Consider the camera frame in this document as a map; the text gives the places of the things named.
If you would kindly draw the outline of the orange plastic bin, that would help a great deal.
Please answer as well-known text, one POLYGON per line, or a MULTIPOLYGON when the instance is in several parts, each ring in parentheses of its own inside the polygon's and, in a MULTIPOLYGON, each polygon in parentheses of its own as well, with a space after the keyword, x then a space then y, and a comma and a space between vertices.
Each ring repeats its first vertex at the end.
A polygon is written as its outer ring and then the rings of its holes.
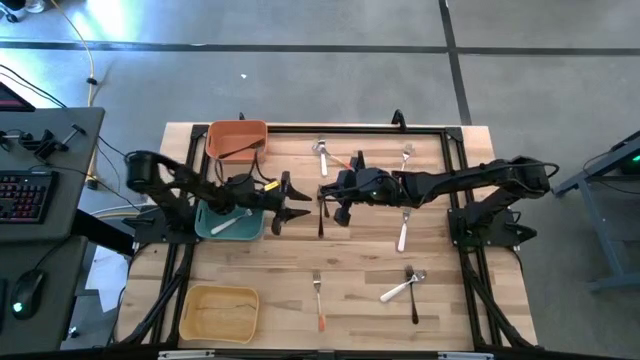
POLYGON ((219 120, 209 126, 206 152, 211 158, 223 164, 251 164, 255 154, 264 160, 268 136, 268 126, 263 120, 219 120), (259 149, 248 149, 226 159, 218 159, 222 153, 245 147, 255 141, 264 140, 259 149))

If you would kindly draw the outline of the computer monitor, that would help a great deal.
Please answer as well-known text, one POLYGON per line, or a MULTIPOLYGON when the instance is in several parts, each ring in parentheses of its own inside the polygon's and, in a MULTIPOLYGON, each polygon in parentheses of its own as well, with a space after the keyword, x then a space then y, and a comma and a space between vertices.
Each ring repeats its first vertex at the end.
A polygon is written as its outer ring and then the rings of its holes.
POLYGON ((34 112, 35 107, 7 85, 0 82, 0 111, 34 112))

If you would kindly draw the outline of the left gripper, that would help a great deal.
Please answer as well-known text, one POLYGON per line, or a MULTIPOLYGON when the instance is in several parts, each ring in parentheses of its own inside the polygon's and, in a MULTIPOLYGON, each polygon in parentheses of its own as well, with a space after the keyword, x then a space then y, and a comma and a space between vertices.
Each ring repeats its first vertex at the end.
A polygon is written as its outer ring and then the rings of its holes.
POLYGON ((283 171, 280 179, 280 190, 256 190, 249 195, 249 208, 271 211, 275 213, 271 224, 271 232, 279 236, 282 225, 290 220, 305 216, 309 210, 283 208, 284 196, 295 201, 311 201, 311 198, 296 190, 291 183, 289 171, 283 171))

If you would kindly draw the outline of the grey desk frame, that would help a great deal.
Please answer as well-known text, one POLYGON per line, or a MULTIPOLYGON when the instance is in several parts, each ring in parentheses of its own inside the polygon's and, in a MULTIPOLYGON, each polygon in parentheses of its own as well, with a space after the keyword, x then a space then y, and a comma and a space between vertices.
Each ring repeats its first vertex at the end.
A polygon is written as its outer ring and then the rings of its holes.
POLYGON ((609 268, 589 289, 640 289, 640 265, 631 262, 629 251, 640 246, 640 130, 586 160, 552 192, 561 198, 573 190, 582 197, 609 268))

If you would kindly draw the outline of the white paper sheet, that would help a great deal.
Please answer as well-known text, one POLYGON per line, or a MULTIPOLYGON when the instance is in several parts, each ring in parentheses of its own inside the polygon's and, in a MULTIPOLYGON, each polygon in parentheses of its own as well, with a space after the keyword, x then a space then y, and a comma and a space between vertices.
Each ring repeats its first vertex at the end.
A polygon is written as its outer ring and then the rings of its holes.
POLYGON ((85 283, 86 290, 96 290, 103 313, 115 309, 128 276, 127 258, 115 251, 97 246, 85 283))

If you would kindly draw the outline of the black aluminium table frame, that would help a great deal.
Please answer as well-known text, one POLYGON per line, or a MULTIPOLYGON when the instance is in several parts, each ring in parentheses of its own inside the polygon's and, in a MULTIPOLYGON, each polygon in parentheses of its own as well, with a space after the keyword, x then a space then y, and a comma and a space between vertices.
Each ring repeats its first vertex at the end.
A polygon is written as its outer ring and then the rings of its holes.
POLYGON ((398 208, 356 206, 347 227, 324 219, 324 237, 319 238, 320 209, 313 196, 321 184, 335 179, 339 166, 331 163, 328 176, 321 175, 312 150, 318 139, 343 161, 362 151, 368 165, 385 170, 401 168, 406 144, 415 149, 406 166, 410 171, 458 167, 459 153, 470 165, 494 157, 489 131, 480 126, 417 125, 400 132, 389 125, 274 124, 263 171, 274 177, 289 171, 293 185, 311 198, 303 203, 310 213, 287 223, 279 236, 199 243, 191 284, 248 287, 258 293, 252 349, 471 349, 460 260, 447 223, 454 200, 442 196, 412 214, 403 252, 396 249, 402 226, 398 208), (379 300, 406 280, 406 265, 426 272, 413 284, 417 325, 411 319, 409 286, 389 302, 379 300), (321 274, 324 332, 318 331, 314 271, 321 274))

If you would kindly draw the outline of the teal plastic bin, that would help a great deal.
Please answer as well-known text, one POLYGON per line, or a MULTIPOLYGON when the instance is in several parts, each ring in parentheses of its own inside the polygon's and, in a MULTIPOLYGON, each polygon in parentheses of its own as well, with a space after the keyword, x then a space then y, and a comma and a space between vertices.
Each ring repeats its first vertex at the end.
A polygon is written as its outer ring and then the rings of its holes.
POLYGON ((264 212, 252 210, 246 215, 246 208, 236 206, 228 214, 217 214, 208 204, 200 200, 196 211, 195 232, 203 239, 216 241, 253 241, 260 238, 264 232, 264 212), (230 220, 237 219, 223 230, 213 234, 215 228, 221 227, 230 220))

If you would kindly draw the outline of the black computer mouse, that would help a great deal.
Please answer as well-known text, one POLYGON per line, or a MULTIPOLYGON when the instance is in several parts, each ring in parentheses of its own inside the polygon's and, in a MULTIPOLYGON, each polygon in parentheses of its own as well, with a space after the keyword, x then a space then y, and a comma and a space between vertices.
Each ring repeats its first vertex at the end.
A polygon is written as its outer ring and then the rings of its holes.
POLYGON ((32 269, 23 273, 10 295, 11 313, 17 320, 32 318, 40 306, 46 274, 32 269))

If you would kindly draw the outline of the backlit keyboard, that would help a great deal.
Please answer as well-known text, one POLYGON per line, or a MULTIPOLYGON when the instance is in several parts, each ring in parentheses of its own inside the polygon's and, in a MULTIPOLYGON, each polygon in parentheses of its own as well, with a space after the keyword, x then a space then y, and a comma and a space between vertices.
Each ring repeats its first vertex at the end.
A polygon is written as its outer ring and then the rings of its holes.
POLYGON ((55 193, 57 171, 0 171, 0 224, 41 224, 55 193))

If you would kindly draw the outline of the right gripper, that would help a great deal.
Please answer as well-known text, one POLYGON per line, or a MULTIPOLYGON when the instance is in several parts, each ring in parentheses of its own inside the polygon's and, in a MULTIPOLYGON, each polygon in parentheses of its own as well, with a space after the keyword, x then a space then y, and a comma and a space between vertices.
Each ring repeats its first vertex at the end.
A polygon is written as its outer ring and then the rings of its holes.
POLYGON ((351 166, 351 169, 341 165, 343 170, 339 171, 336 181, 322 185, 323 188, 319 189, 319 202, 325 217, 329 217, 329 202, 339 204, 333 219, 342 227, 347 227, 350 223, 350 208, 353 202, 395 207, 402 205, 403 190, 399 180, 380 168, 365 168, 362 151, 346 163, 351 166), (350 199, 343 192, 351 188, 354 190, 350 199))

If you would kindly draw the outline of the yellow plastic bin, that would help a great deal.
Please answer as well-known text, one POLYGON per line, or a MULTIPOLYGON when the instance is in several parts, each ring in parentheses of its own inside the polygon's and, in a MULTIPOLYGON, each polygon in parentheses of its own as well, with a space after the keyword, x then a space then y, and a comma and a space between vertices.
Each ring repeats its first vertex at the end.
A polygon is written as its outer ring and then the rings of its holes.
POLYGON ((185 297, 179 334, 186 341, 246 344, 255 334, 259 309, 252 288, 195 285, 185 297))

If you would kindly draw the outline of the grey desk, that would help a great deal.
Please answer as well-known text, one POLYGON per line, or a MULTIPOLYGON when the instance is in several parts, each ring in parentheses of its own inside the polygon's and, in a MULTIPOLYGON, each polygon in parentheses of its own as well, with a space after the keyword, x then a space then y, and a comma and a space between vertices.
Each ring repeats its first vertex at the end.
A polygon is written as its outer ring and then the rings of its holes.
POLYGON ((32 318, 17 320, 10 304, 0 308, 0 358, 56 351, 67 332, 88 243, 86 236, 72 232, 72 225, 104 116, 101 107, 0 112, 0 130, 20 129, 39 137, 48 129, 60 140, 72 131, 72 124, 87 132, 74 137, 67 152, 55 152, 45 163, 17 144, 10 152, 0 149, 0 170, 59 173, 43 223, 0 224, 0 279, 7 281, 7 289, 12 290, 18 278, 34 267, 46 274, 41 305, 32 318))

